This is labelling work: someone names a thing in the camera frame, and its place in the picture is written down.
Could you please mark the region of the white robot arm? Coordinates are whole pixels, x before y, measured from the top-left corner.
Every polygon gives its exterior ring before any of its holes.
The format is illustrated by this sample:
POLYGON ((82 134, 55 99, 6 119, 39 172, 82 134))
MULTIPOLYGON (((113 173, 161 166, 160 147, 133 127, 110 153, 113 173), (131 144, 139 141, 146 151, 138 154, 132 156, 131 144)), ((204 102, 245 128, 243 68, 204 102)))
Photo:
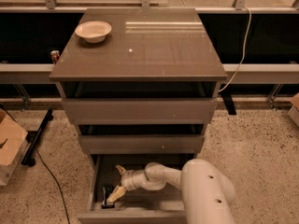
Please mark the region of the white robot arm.
POLYGON ((108 203, 114 203, 127 191, 160 190, 170 184, 181 191, 187 224, 235 224, 229 207, 235 199, 235 187, 208 161, 192 159, 181 170, 157 162, 137 171, 120 165, 116 168, 121 184, 108 196, 108 203))

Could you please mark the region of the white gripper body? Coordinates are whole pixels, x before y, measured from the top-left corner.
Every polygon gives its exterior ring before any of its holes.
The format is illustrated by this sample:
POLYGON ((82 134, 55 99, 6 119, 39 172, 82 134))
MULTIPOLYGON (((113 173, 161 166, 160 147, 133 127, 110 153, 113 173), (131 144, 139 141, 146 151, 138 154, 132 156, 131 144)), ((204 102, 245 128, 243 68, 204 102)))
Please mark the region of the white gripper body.
POLYGON ((122 175, 121 175, 121 185, 128 191, 131 190, 135 190, 136 186, 134 184, 134 171, 133 170, 129 170, 129 171, 125 171, 122 175))

